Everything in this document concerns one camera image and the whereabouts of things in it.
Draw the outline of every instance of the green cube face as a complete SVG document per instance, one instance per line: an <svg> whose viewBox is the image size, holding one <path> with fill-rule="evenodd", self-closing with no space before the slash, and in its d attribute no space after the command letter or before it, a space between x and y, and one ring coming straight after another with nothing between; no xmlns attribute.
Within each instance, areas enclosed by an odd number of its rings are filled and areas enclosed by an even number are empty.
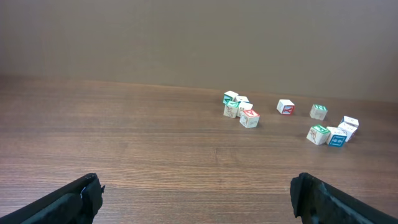
<svg viewBox="0 0 398 224"><path fill-rule="evenodd" d="M329 130L327 130L327 128L324 128L324 127L321 126L320 124L315 125L315 126L312 126L312 128L315 129L315 130L317 130L317 131L319 131L319 132L322 133L322 134L326 134L326 133L329 133L329 132L330 132Z"/></svg>
<svg viewBox="0 0 398 224"><path fill-rule="evenodd" d="M227 105L227 106L230 106L230 107L235 107L235 108L237 108L237 107L239 106L239 103L233 102L233 101L228 101L228 103L227 103L226 105Z"/></svg>
<svg viewBox="0 0 398 224"><path fill-rule="evenodd" d="M227 104L229 101L231 101L232 100L232 97L230 97L230 96L227 96L227 95L224 95L224 98L223 98L223 103L224 104Z"/></svg>
<svg viewBox="0 0 398 224"><path fill-rule="evenodd" d="M328 109L326 109L326 106L323 105L314 105L315 109L317 110L324 110L324 111L328 111Z"/></svg>

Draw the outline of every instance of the wall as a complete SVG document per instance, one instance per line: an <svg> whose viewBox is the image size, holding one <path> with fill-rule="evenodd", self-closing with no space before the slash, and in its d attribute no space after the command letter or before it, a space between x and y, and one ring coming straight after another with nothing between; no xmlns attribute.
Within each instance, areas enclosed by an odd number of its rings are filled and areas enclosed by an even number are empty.
<svg viewBox="0 0 398 224"><path fill-rule="evenodd" d="M2 0L0 73L398 101L396 0Z"/></svg>

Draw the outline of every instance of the white cube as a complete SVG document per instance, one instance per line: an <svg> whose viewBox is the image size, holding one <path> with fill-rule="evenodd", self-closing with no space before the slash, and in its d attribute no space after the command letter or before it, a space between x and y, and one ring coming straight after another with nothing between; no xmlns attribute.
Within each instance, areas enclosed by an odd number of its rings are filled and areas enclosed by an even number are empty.
<svg viewBox="0 0 398 224"><path fill-rule="evenodd" d="M228 101L224 107L224 116L236 118L236 114L238 113L238 105L239 103L237 102Z"/></svg>
<svg viewBox="0 0 398 224"><path fill-rule="evenodd" d="M344 116L340 123L346 122L349 125L352 125L356 128L359 127L359 121L355 118L350 118L349 116Z"/></svg>
<svg viewBox="0 0 398 224"><path fill-rule="evenodd" d="M330 131L321 125L315 125L310 128L307 139L316 145L321 145L326 142L330 135Z"/></svg>
<svg viewBox="0 0 398 224"><path fill-rule="evenodd" d="M325 119L326 114L328 113L328 109L326 109L323 105L312 105L310 111L310 117L312 119L319 119L323 121Z"/></svg>
<svg viewBox="0 0 398 224"><path fill-rule="evenodd" d="M223 103L227 104L228 101L234 101L235 97L237 97L239 94L233 92L233 91L228 91L224 93L224 98L223 98Z"/></svg>
<svg viewBox="0 0 398 224"><path fill-rule="evenodd" d="M237 113L236 116L240 117L241 114L242 114L242 112L243 112L244 110L251 110L251 108L253 108L253 104L251 104L251 103L246 103L246 102L241 102L241 103L239 104L238 108L239 108L239 109L238 109L238 113Z"/></svg>
<svg viewBox="0 0 398 224"><path fill-rule="evenodd" d="M330 131L330 135L326 140L329 146L341 147L346 142L347 135L340 128L326 127Z"/></svg>
<svg viewBox="0 0 398 224"><path fill-rule="evenodd" d="M282 115L292 115L294 110L294 103L291 102L290 100L279 100L276 109Z"/></svg>
<svg viewBox="0 0 398 224"><path fill-rule="evenodd" d="M245 96L237 96L237 97L235 97L234 101L238 102L238 103L240 103L240 102L250 103L249 99L247 97L245 97Z"/></svg>
<svg viewBox="0 0 398 224"><path fill-rule="evenodd" d="M338 125L338 128L340 128L341 130L343 130L343 132L347 135L346 138L346 142L348 142L349 140L351 140L351 138L354 136L354 133L357 130L357 127L352 126L346 122L342 122Z"/></svg>
<svg viewBox="0 0 398 224"><path fill-rule="evenodd" d="M254 110L244 110L239 122L245 128L255 128L259 122L260 115Z"/></svg>

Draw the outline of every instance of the table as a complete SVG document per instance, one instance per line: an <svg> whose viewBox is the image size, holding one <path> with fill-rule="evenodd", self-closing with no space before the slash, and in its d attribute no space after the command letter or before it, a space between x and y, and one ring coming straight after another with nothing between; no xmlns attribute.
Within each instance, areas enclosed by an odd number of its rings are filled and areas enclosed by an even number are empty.
<svg viewBox="0 0 398 224"><path fill-rule="evenodd" d="M223 92L0 77L0 216L96 172L95 223L300 223L290 181L309 172L398 218L398 104L242 92L261 115L246 129L223 116ZM344 147L306 139L343 115L360 122Z"/></svg>

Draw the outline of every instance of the black object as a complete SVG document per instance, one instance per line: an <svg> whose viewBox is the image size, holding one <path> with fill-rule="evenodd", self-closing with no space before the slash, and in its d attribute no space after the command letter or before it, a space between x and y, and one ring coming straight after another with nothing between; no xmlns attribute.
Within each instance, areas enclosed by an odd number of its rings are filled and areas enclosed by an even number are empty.
<svg viewBox="0 0 398 224"><path fill-rule="evenodd" d="M290 183L294 216L312 224L398 223L398 220L366 205L308 174L301 173Z"/></svg>
<svg viewBox="0 0 398 224"><path fill-rule="evenodd" d="M12 212L2 218L4 224L91 224L102 206L101 187L96 174L83 177Z"/></svg>

